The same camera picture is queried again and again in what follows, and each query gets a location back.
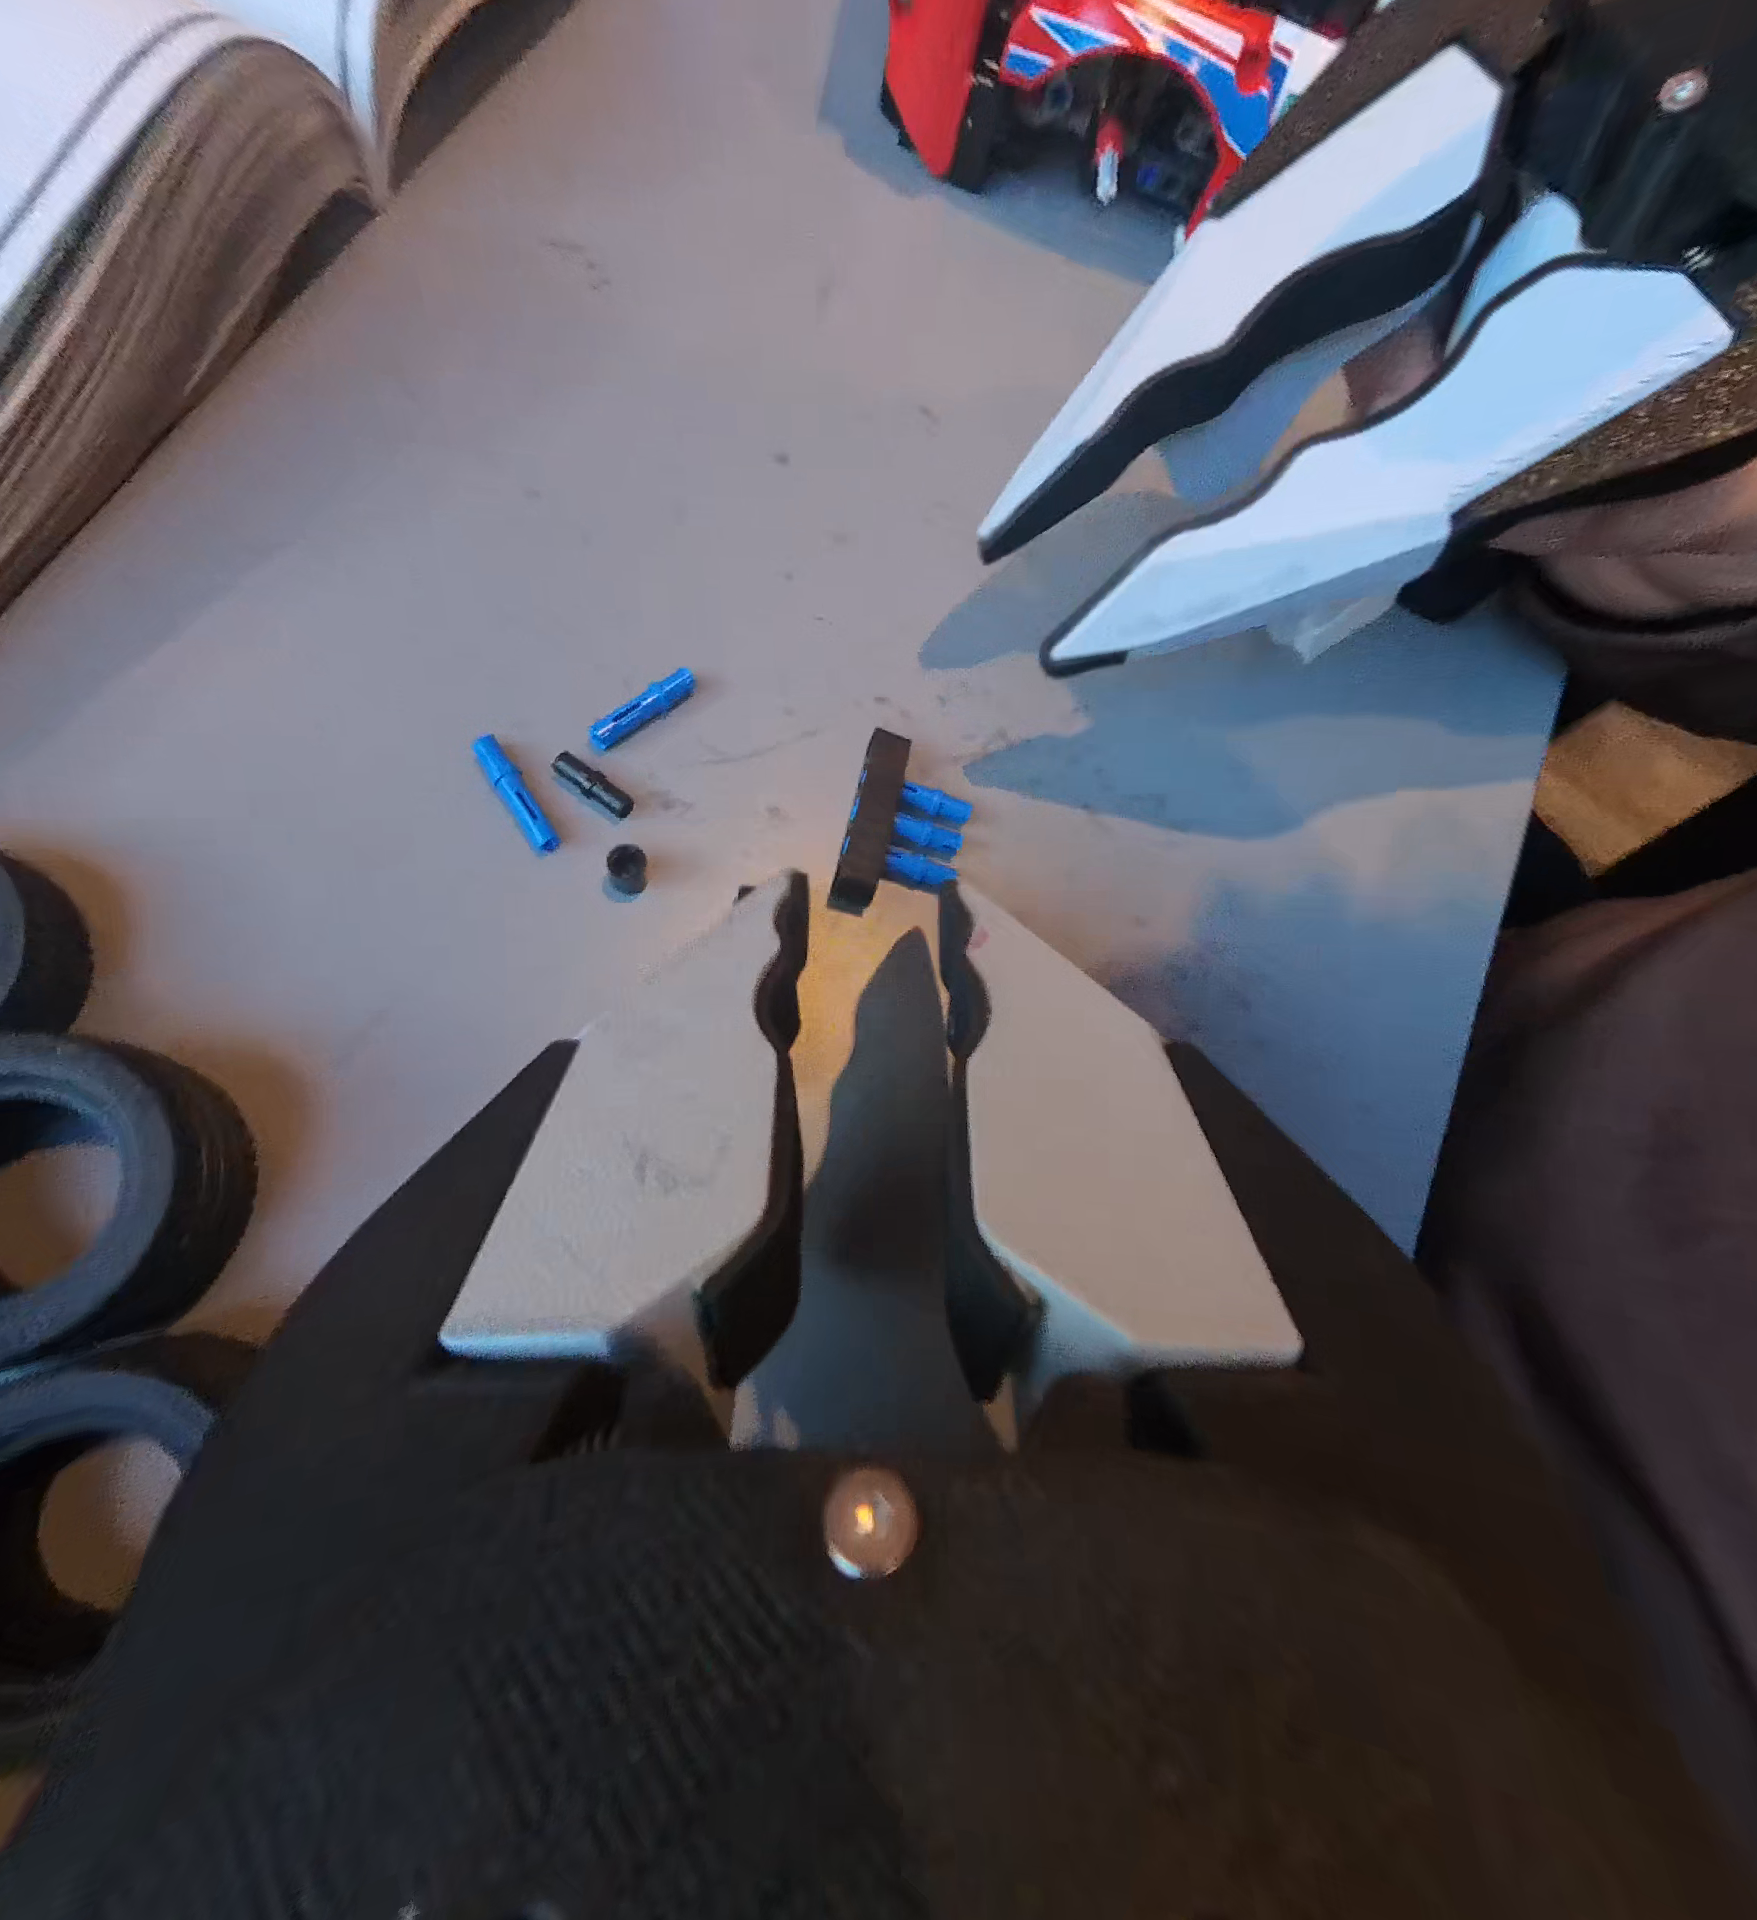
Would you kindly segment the long black toy beam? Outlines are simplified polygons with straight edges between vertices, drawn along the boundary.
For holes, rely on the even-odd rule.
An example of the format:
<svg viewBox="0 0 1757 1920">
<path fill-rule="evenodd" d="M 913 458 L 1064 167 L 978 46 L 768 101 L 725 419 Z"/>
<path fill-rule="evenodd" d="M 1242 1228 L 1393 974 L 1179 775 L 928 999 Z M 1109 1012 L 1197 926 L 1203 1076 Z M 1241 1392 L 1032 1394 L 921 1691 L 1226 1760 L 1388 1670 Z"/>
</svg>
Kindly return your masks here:
<svg viewBox="0 0 1757 1920">
<path fill-rule="evenodd" d="M 826 903 L 859 918 L 889 878 L 891 827 L 905 800 L 913 744 L 875 725 L 863 744 L 859 777 L 846 819 L 841 857 Z"/>
</svg>

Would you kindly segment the black chair frame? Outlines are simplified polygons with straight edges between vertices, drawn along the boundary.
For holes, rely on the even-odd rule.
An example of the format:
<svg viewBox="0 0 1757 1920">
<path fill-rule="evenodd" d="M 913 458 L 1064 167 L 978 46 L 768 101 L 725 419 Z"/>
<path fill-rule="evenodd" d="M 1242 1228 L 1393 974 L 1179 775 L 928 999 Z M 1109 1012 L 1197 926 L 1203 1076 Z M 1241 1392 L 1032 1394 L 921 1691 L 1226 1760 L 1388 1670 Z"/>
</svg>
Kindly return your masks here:
<svg viewBox="0 0 1757 1920">
<path fill-rule="evenodd" d="M 1659 833 L 1576 829 L 1530 806 L 1501 928 L 1534 928 L 1600 899 L 1662 899 L 1749 874 L 1757 874 L 1757 775 Z"/>
</svg>

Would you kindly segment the grey desk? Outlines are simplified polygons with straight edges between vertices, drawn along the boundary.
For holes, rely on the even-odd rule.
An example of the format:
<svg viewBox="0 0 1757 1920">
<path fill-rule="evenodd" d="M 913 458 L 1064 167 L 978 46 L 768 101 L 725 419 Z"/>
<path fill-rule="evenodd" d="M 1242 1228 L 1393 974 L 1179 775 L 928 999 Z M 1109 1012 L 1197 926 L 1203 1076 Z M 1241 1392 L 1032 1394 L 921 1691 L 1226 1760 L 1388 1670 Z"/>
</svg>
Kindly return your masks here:
<svg viewBox="0 0 1757 1920">
<path fill-rule="evenodd" d="M 1050 683 L 1053 599 L 1155 499 L 1008 574 L 975 525 L 1155 226 L 935 191 L 879 41 L 879 5 L 572 5 L 2 612 L 0 845 L 89 926 L 83 1027 L 255 1138 L 185 1329 L 264 1343 L 741 879 L 821 899 L 872 725 L 975 800 L 966 879 L 1418 1242 L 1558 670 L 1386 615 L 1311 667 L 1247 636 Z M 601 754 L 676 667 L 697 690 Z M 641 899 L 601 885 L 625 843 Z"/>
</svg>

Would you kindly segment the open instruction booklet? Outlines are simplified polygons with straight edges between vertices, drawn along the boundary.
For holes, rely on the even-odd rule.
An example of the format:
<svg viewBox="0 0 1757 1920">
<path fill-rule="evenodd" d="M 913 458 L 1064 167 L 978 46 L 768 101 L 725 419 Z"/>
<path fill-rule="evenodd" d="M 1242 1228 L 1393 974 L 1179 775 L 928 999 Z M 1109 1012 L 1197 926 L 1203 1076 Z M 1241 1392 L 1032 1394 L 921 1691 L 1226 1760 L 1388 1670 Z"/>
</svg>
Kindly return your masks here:
<svg viewBox="0 0 1757 1920">
<path fill-rule="evenodd" d="M 0 615 L 568 5 L 0 5 Z"/>
</svg>

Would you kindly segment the person's right hand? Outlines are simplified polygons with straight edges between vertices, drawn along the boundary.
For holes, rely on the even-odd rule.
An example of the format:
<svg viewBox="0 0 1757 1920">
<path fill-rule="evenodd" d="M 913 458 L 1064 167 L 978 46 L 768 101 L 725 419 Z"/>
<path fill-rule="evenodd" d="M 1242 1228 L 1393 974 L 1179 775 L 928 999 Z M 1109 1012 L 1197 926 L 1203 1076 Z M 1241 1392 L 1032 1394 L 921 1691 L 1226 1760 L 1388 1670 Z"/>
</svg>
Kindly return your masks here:
<svg viewBox="0 0 1757 1920">
<path fill-rule="evenodd" d="M 1678 494 L 1524 523 L 1495 550 L 1604 620 L 1757 609 L 1757 458 Z"/>
</svg>

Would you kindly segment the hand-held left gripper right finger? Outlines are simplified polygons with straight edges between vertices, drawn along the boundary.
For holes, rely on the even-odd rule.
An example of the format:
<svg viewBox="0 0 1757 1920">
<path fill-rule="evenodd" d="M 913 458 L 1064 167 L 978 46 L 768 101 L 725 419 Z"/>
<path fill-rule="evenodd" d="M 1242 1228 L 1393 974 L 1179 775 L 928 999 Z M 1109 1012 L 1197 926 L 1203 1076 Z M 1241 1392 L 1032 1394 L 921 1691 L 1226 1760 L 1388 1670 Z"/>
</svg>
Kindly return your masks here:
<svg viewBox="0 0 1757 1920">
<path fill-rule="evenodd" d="M 966 1394 L 1292 1369 L 1297 1322 L 1155 1027 L 964 879 L 941 890 L 941 982 Z"/>
</svg>

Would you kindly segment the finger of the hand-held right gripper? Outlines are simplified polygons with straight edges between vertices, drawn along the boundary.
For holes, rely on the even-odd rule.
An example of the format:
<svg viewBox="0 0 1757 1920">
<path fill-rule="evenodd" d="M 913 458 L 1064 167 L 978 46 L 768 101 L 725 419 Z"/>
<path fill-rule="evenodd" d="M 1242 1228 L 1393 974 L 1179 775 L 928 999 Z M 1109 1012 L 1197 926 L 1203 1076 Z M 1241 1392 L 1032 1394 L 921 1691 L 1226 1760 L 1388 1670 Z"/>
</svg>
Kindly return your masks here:
<svg viewBox="0 0 1757 1920">
<path fill-rule="evenodd" d="M 1505 81 L 1439 46 L 1232 212 L 1208 218 L 978 525 L 993 566 L 1163 450 L 1188 505 L 1253 491 L 1308 396 L 1459 263 Z"/>
<path fill-rule="evenodd" d="M 1576 239 L 1576 204 L 1530 196 L 1476 263 L 1412 396 L 1292 445 L 1236 503 L 1183 515 L 1046 636 L 1042 670 L 1064 679 L 1393 592 L 1476 499 L 1729 353 L 1729 308 L 1686 270 Z"/>
</svg>

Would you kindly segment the red black toy car model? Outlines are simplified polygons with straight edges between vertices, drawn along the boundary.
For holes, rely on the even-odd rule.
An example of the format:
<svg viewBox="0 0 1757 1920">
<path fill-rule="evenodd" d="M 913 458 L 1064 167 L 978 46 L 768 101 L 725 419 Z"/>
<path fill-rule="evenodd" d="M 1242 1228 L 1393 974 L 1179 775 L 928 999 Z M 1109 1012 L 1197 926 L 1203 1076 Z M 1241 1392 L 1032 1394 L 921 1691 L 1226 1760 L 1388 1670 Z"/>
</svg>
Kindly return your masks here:
<svg viewBox="0 0 1757 1920">
<path fill-rule="evenodd" d="M 1050 141 L 1191 232 L 1378 5 L 889 5 L 879 109 L 964 192 Z"/>
</svg>

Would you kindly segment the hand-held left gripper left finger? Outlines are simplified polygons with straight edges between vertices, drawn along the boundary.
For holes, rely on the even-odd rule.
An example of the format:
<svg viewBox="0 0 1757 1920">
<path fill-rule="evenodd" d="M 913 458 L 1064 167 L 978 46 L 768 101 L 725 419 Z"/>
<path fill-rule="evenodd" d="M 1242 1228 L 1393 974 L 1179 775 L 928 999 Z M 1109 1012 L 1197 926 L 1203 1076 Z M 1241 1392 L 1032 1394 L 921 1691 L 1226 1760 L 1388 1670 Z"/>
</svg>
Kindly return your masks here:
<svg viewBox="0 0 1757 1920">
<path fill-rule="evenodd" d="M 576 1035 L 442 1350 L 746 1381 L 803 1288 L 805 947 L 809 879 L 781 870 Z"/>
</svg>

